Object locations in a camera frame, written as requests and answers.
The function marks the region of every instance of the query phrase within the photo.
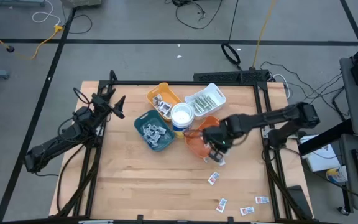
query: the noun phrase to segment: wooden table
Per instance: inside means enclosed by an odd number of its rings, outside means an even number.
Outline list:
[[[88,97],[97,92],[98,82],[83,82],[81,91]],[[146,93],[154,86],[117,85],[111,104],[126,95],[124,119],[114,115],[106,125],[91,218],[135,220],[143,214],[145,220],[274,221],[271,203],[256,204],[255,196],[270,196],[265,163],[260,157],[262,139],[259,129],[253,129],[247,140],[232,148],[225,156],[226,165],[205,163],[176,139],[161,152],[151,151],[135,130],[134,121],[153,109]],[[205,86],[170,86],[182,100]],[[222,119],[234,113],[256,114],[254,89],[249,86],[219,86],[227,98],[215,114]],[[281,83],[268,83],[272,109],[283,108],[287,98]],[[78,101],[77,109],[83,106]],[[295,141],[287,147],[298,150]],[[63,163],[75,152],[65,153]],[[78,186],[84,151],[69,163],[62,177],[60,206],[72,196]],[[281,150],[287,186],[301,185],[310,198],[298,155]],[[214,185],[207,180],[213,172],[220,177]],[[282,197],[277,189],[280,216],[285,217]],[[85,190],[80,214],[84,213],[88,191]],[[227,199],[223,213],[216,211],[221,198]],[[56,193],[50,214],[55,214]],[[240,208],[253,206],[255,213],[241,216]]]

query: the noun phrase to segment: concrete floor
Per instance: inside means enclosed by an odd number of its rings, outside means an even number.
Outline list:
[[[50,0],[54,14],[61,17],[59,0]],[[346,0],[358,25],[358,0]],[[209,19],[219,1],[200,1]],[[101,7],[77,11],[93,20],[93,28],[86,34],[70,34],[68,39],[99,40],[224,40],[229,36],[232,13],[236,2],[224,0],[210,26],[194,30],[175,19],[175,6],[163,0],[104,1]],[[270,1],[240,0],[237,9],[233,40],[257,40],[264,23]],[[31,15],[36,11],[49,11],[38,6],[17,6],[13,9],[0,6],[0,38],[45,39],[53,32],[54,18],[41,24],[34,23]],[[187,22],[202,26],[207,21],[197,21],[196,9],[185,7],[180,15]],[[84,17],[75,19],[72,32],[86,30],[89,21]],[[286,0],[279,1],[265,30],[263,40],[303,40],[355,42],[356,35],[339,0]],[[11,44],[17,52],[32,55],[37,44]],[[241,56],[242,66],[252,63],[254,45],[233,45]],[[49,71],[57,44],[45,44],[36,60],[22,60],[7,53],[0,45],[0,69],[11,72],[11,78],[0,80],[0,201],[12,168],[29,127],[45,77]],[[358,46],[313,45],[262,45],[259,49],[257,67],[264,61],[284,64],[299,73],[301,79],[314,88],[339,74],[339,59],[349,57]],[[301,85],[294,75],[280,67],[266,65],[273,74],[280,73],[288,82]],[[113,69],[120,80],[192,80],[194,73],[230,71],[235,68],[224,58],[216,44],[65,44],[55,76],[47,95],[32,144],[34,146],[56,135],[57,126],[75,108],[73,87],[80,87],[83,80],[107,79]],[[342,86],[342,80],[330,87]],[[302,101],[304,96],[298,87],[291,86],[289,103]],[[311,90],[303,87],[307,93]],[[332,95],[326,96],[330,101]],[[343,112],[347,111],[346,96],[337,102]],[[321,133],[340,123],[338,115],[321,99],[313,102],[321,124],[308,130],[310,134]],[[61,158],[52,160],[43,174],[57,174]],[[336,211],[342,206],[342,193],[333,185],[306,173],[315,217],[326,222],[354,223],[358,211],[345,217]],[[56,177],[36,177],[23,168],[16,185],[5,220],[23,220],[47,217],[56,186]]]

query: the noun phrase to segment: table leg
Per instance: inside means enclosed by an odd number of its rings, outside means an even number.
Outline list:
[[[349,119],[343,121],[339,125],[319,134],[318,136],[304,142],[298,146],[299,153],[303,156],[315,151],[327,144],[338,140],[342,134],[354,134],[352,121]]]

